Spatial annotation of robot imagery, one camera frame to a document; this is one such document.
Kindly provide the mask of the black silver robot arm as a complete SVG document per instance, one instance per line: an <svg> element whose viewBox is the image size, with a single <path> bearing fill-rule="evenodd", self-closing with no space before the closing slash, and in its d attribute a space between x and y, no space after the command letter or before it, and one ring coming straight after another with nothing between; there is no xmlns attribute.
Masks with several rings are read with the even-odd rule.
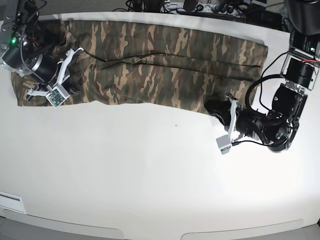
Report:
<svg viewBox="0 0 320 240"><path fill-rule="evenodd" d="M43 97L59 105L80 89L68 66L81 48L69 48L63 56L56 51L62 44L56 34L39 21L40 10L34 0L10 0L0 27L0 65L19 77L29 77L35 85L28 88L26 100Z"/></svg>
<svg viewBox="0 0 320 240"><path fill-rule="evenodd" d="M274 153L290 148L300 126L299 120L307 101L306 90L312 90L320 77L320 2L318 0L285 1L292 24L289 50L279 74L262 76L250 85L245 94L244 107L228 93L226 101L208 100L204 107L219 119L227 134L216 142L222 154L243 143L269 148ZM267 114L252 109L250 95L255 87L271 79L285 80L274 94Z"/></svg>

